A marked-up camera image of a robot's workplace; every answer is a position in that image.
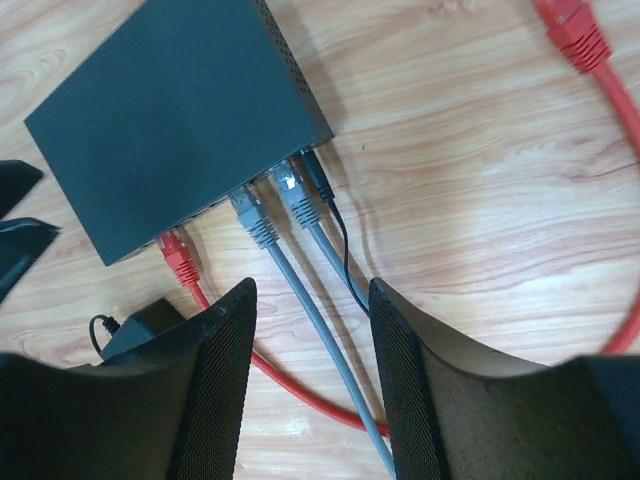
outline black box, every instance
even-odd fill
[[[333,136],[262,0],[148,0],[26,124],[106,265]]]

